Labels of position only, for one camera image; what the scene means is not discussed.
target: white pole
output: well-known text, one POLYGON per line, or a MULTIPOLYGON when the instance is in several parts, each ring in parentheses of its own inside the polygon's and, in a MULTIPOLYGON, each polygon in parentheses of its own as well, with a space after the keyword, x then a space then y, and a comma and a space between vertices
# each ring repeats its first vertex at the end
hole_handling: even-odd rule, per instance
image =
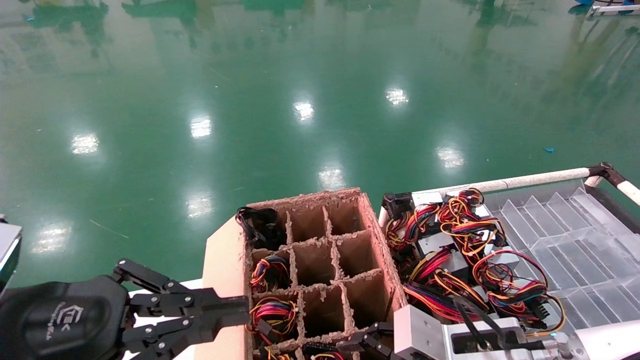
POLYGON ((618 184, 616 187, 623 194, 629 197, 629 199, 633 200, 636 204, 640 205, 640 190, 636 188, 635 185, 630 183, 628 180, 625 180, 622 183, 618 184))

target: wire harness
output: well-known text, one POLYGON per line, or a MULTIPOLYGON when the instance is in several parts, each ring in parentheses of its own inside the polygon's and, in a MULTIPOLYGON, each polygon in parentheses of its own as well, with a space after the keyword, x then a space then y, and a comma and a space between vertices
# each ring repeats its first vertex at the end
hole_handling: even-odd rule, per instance
POLYGON ((273 345, 296 335, 298 308, 293 301, 266 297, 249 311, 251 318, 246 329, 258 334, 267 345, 273 345))
POLYGON ((249 283, 252 289, 259 293, 288 288, 291 284, 289 262, 276 255, 260 259, 255 265, 249 283))

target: black connector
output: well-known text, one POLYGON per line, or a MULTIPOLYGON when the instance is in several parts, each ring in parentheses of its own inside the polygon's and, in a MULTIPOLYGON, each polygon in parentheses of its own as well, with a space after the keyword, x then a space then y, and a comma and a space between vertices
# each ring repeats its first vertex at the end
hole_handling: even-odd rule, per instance
POLYGON ((306 343, 302 345, 302 353, 305 355, 318 355, 327 352, 337 352, 338 348, 325 343, 306 343))
POLYGON ((411 193, 385 193, 382 207, 387 210, 389 217, 399 220, 403 213, 413 211, 413 197, 411 193))
POLYGON ((493 237, 493 240, 491 241, 491 243, 495 247, 505 247, 505 246, 509 245, 507 243, 507 239, 505 239, 504 236, 501 235, 500 233, 496 233, 495 234, 495 236, 493 237))
POLYGON ((545 303, 547 303, 547 300, 536 297, 531 300, 525 301, 524 306, 530 313, 535 315, 536 318, 544 320, 549 317, 549 312, 543 306, 545 303))
POLYGON ((276 335, 276 333, 273 332, 273 328, 271 327, 271 325, 269 325, 269 323, 267 323, 263 319, 260 319, 260 321, 258 321, 257 330, 262 335, 265 335, 267 339, 269 339, 269 341, 273 344, 278 343, 280 341, 280 338, 278 337, 278 335, 276 335))

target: black wire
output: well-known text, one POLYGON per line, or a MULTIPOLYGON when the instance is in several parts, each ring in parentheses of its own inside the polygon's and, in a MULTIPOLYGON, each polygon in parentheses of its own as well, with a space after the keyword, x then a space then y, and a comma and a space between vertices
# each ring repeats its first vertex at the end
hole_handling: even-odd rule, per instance
MULTIPOLYGON (((480 316, 480 318, 486 322, 487 325, 489 325, 489 327, 491 327, 493 329, 493 331, 495 332, 495 334, 498 336, 498 345, 504 349, 504 350, 509 350, 512 347, 509 346, 507 344, 507 336, 504 334, 504 331, 502 331, 502 328, 500 328, 498 326, 498 324, 495 323, 495 321, 493 321, 492 318, 490 318, 484 311, 482 311, 482 309, 480 309, 479 307, 477 307, 473 302, 460 297, 460 296, 453 296, 453 302, 456 304, 456 308, 460 309, 462 305, 466 306, 467 309, 470 309, 471 311, 473 311, 477 316, 480 316)), ((471 319, 469 318, 469 315, 467 314, 466 311, 464 311, 464 309, 462 311, 460 311, 460 315, 462 315, 462 319, 465 320, 465 324, 467 325, 467 327, 469 328, 469 331, 473 334, 476 333, 478 334, 478 336, 481 337, 480 332, 478 331, 478 329, 476 328, 476 326, 474 325, 474 323, 471 321, 471 319)), ((480 347, 482 347, 482 344, 480 343, 480 341, 476 338, 476 342, 478 342, 478 345, 480 347)))
POLYGON ((456 297, 454 297, 453 299, 453 302, 456 304, 456 309, 458 309, 458 312, 462 316, 462 320, 464 320, 465 325, 471 332, 471 336, 473 336, 474 340, 482 350, 486 350, 488 348, 486 340, 482 337, 482 335, 474 325, 474 322, 471 321, 469 314, 467 314, 467 310, 465 310, 465 306, 462 304, 462 302, 456 301, 456 297))
POLYGON ((246 241, 255 249, 278 250, 287 242, 287 235, 274 209, 253 209, 243 206, 236 211, 236 221, 244 230, 246 241))

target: cardboard compartment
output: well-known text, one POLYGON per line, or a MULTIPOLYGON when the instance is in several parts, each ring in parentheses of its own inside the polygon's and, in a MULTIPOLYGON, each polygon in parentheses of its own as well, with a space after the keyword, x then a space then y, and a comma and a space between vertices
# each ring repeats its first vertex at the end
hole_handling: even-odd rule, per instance
POLYGON ((301 242, 325 235, 324 211, 322 206, 310 209, 289 210, 291 220, 291 238, 293 242, 301 242))
MULTIPOLYGON (((352 315, 359 327, 385 316, 388 302, 382 300, 374 305, 383 309, 370 308, 379 301, 380 294, 386 299, 393 294, 390 311, 406 305, 375 211, 359 189, 319 192, 249 206, 278 211, 287 231, 287 245, 278 252, 249 249, 240 226, 231 218, 207 242, 203 287, 216 288, 221 296, 251 294, 252 304, 264 297, 296 299, 300 312, 296 319, 298 333, 269 346, 273 354, 294 352, 296 360, 308 360, 301 352, 304 343, 335 343, 349 338, 356 331, 352 315), (269 254, 288 254, 292 284, 288 289, 252 294, 251 273, 260 258, 269 254)), ((259 337, 242 327, 224 329, 213 343, 197 346, 196 359, 208 360, 211 354, 222 354, 228 360, 252 360, 259 355, 261 343, 259 337)), ((360 360, 359 354, 351 356, 360 360)))
MULTIPOLYGON (((283 259, 286 260, 287 262, 287 273, 284 274, 286 281, 283 280, 281 284, 278 285, 277 289, 274 289, 271 287, 271 285, 269 285, 269 290, 267 291, 259 291, 256 288, 252 288, 252 293, 262 293, 262 292, 269 292, 269 291, 282 291, 285 289, 289 289, 291 287, 291 257, 289 255, 290 250, 279 250, 279 251, 269 251, 266 249, 255 249, 251 252, 251 257, 252 257, 252 267, 251 267, 251 273, 253 274, 253 272, 255 271, 255 268, 258 266, 258 262, 261 259, 264 259, 268 256, 271 255, 275 255, 275 256, 279 256, 283 259)), ((266 274, 266 278, 267 280, 270 280, 270 283, 273 283, 273 281, 277 281, 274 277, 277 276, 278 272, 274 269, 269 269, 267 274, 266 274)))
POLYGON ((382 271, 347 280, 344 286, 356 328, 366 329, 375 322, 392 321, 392 299, 385 288, 382 271))
POLYGON ((302 293, 302 302, 305 338, 344 331, 344 308, 339 286, 308 288, 302 293))
POLYGON ((369 230, 340 236, 336 245, 340 254, 340 268, 345 276, 356 276, 380 267, 373 254, 369 230))
POLYGON ((295 243, 298 285, 330 284, 335 279, 335 267, 331 264, 331 243, 325 239, 295 243))
POLYGON ((358 210, 357 198, 329 205, 327 210, 331 223, 331 235, 356 233, 365 229, 358 210))
MULTIPOLYGON (((300 310, 299 295, 300 294, 294 290, 288 290, 288 291, 285 291, 284 293, 271 292, 271 293, 255 294, 255 295, 252 295, 252 300, 253 300, 252 306, 255 306, 260 300, 264 298, 276 298, 283 301, 293 301, 294 304, 296 304, 296 307, 298 308, 298 311, 299 311, 300 310)), ((272 344, 270 348, 280 348, 280 347, 291 348, 291 346, 294 345, 293 343, 298 339, 300 335, 299 334, 300 316, 301 316, 300 313, 296 315, 296 324, 294 325, 293 330, 286 337, 284 337, 282 341, 272 344)), ((253 334, 252 338, 253 338, 253 348, 255 349, 258 349, 261 344, 265 344, 264 340, 262 339, 259 333, 253 334)))

